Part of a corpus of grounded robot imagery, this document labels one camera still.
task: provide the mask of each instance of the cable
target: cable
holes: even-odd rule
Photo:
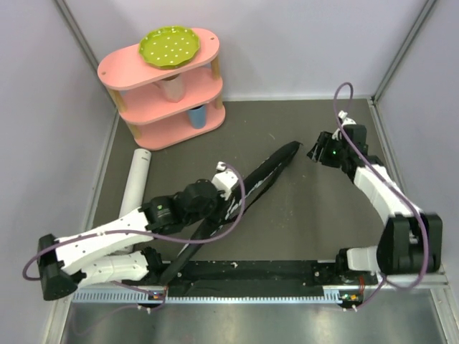
[[[24,269],[22,270],[22,277],[27,281],[39,281],[40,277],[30,277],[27,274],[27,271],[29,270],[30,266],[35,261],[37,261],[41,256],[43,256],[44,254],[59,248],[59,247],[67,246],[67,245],[70,245],[70,244],[74,244],[75,242],[81,242],[82,240],[98,237],[100,235],[138,234],[138,235],[144,235],[144,236],[147,236],[147,237],[153,237],[154,239],[162,239],[162,240],[166,240],[166,241],[169,241],[169,242],[178,242],[178,243],[182,243],[182,244],[208,244],[210,242],[215,242],[217,240],[220,240],[220,239],[224,238],[229,233],[231,233],[236,228],[236,226],[239,224],[239,222],[240,222],[240,220],[242,218],[242,215],[244,214],[244,209],[245,209],[245,186],[244,186],[244,181],[242,180],[242,176],[230,164],[225,163],[224,166],[226,166],[227,168],[230,168],[235,173],[235,175],[237,177],[237,181],[238,181],[238,183],[240,185],[240,189],[241,189],[241,207],[240,207],[240,211],[239,211],[239,214],[237,215],[237,218],[235,219],[235,221],[232,223],[231,227],[227,231],[224,231],[223,233],[221,233],[219,235],[213,236],[212,238],[200,239],[200,240],[171,238],[171,237],[168,237],[168,236],[155,234],[155,233],[151,233],[151,232],[136,231],[134,229],[115,229],[115,230],[112,230],[112,231],[104,231],[104,232],[100,232],[100,233],[92,233],[92,234],[81,235],[81,236],[79,236],[77,238],[73,238],[73,239],[70,239],[70,240],[66,240],[65,242],[59,242],[57,244],[51,245],[50,247],[47,247],[46,249],[43,249],[40,252],[37,252],[37,254],[35,254],[24,265]]]
[[[343,125],[341,124],[341,122],[339,120],[339,112],[338,112],[338,108],[337,108],[338,95],[339,95],[341,89],[344,86],[349,86],[349,89],[350,89],[350,95],[349,95],[349,100],[348,100],[347,105],[346,105],[346,111],[349,109],[349,107],[351,105],[352,97],[354,96],[354,86],[352,86],[352,84],[350,82],[344,82],[341,85],[339,85],[339,87],[336,89],[335,95],[333,97],[333,110],[335,112],[335,118],[336,118],[336,123],[338,124],[338,128],[339,128],[342,136],[346,139],[347,143],[355,151],[355,153],[358,155],[358,157],[364,162],[365,166],[371,172],[373,172],[374,175],[381,182],[383,182],[384,185],[386,185],[389,188],[389,190],[398,199],[400,199],[400,201],[402,201],[407,206],[407,208],[413,213],[413,215],[415,216],[415,218],[416,218],[416,220],[417,220],[417,222],[418,222],[418,224],[420,226],[421,235],[422,235],[422,249],[423,249],[423,252],[424,252],[424,257],[423,257],[423,260],[422,260],[422,266],[421,266],[420,273],[418,274],[417,278],[412,283],[410,283],[408,286],[404,287],[404,286],[401,286],[401,285],[397,285],[397,284],[395,284],[393,282],[390,282],[389,280],[387,280],[387,278],[385,276],[383,276],[383,279],[382,279],[381,283],[379,284],[378,288],[375,289],[375,291],[372,293],[372,295],[370,295],[368,300],[365,300],[360,306],[357,307],[357,308],[360,308],[360,307],[364,306],[366,303],[368,303],[371,299],[373,299],[375,294],[378,293],[378,291],[380,291],[380,289],[382,288],[383,284],[385,284],[385,283],[387,283],[388,285],[391,285],[391,286],[393,286],[393,287],[395,287],[395,288],[397,288],[399,290],[411,290],[414,287],[416,287],[419,283],[421,283],[422,279],[424,278],[425,274],[427,273],[427,265],[428,265],[428,261],[429,261],[429,242],[428,242],[427,230],[425,228],[424,222],[422,221],[421,216],[420,216],[419,212],[416,210],[414,204],[404,194],[400,193],[395,187],[393,187],[390,183],[387,183],[386,179],[370,164],[370,162],[360,152],[360,150],[356,147],[356,145],[354,145],[354,143],[352,142],[352,140],[350,139],[350,137],[347,135],[346,131],[344,130]]]

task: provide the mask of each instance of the dark gray mat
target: dark gray mat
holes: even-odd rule
[[[195,259],[333,259],[340,248],[377,244],[383,223],[367,198],[340,170],[306,158],[321,131],[336,129],[331,101],[227,102],[225,107],[227,118],[219,129],[153,152],[145,200],[174,194],[198,178],[212,178],[218,161],[247,175],[287,142],[298,140],[305,147],[234,233],[205,245]],[[366,100],[355,100],[350,116],[366,126],[370,153],[384,160]],[[136,148],[120,121],[95,225],[118,215]],[[181,237],[189,236],[192,228]],[[173,259],[181,249],[160,241],[152,246],[164,259]]]

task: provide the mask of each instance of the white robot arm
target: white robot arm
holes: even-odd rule
[[[342,137],[340,129],[333,134],[322,132],[308,153],[314,162],[340,168],[352,183],[369,199],[377,211],[385,228],[377,246],[341,249],[336,263],[342,271],[371,271],[385,274],[418,273],[422,265],[423,250],[420,228],[412,211],[389,189],[393,186],[402,194],[396,183],[389,177],[384,164],[377,156],[368,155],[366,128],[347,117],[341,111],[339,118],[343,129],[372,167],[384,178],[381,181],[365,165],[348,141]],[[441,240],[443,225],[437,214],[425,214],[418,206],[427,229],[429,239],[429,264],[427,271],[440,268]]]

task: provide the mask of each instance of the green plate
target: green plate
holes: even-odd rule
[[[161,27],[147,34],[138,46],[143,60],[162,70],[189,63],[199,51],[199,37],[188,27]]]

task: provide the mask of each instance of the shelf tier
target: shelf tier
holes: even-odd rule
[[[100,81],[112,90],[131,90],[211,62],[220,46],[217,36],[206,29],[193,28],[193,31],[199,36],[201,48],[189,64],[175,70],[160,70],[143,61],[138,44],[134,44],[102,60],[98,67]]]
[[[222,78],[214,80],[206,67],[189,70],[182,75],[185,97],[179,102],[169,102],[155,84],[144,85],[127,91],[123,96],[126,111],[122,119],[134,125],[147,125],[169,116],[195,108],[215,99],[223,88]]]
[[[139,126],[140,138],[136,138],[137,144],[150,151],[158,151],[217,129],[224,121],[224,107],[216,109],[211,103],[206,107],[207,123],[205,127],[194,129],[186,112],[179,113],[149,125]]]

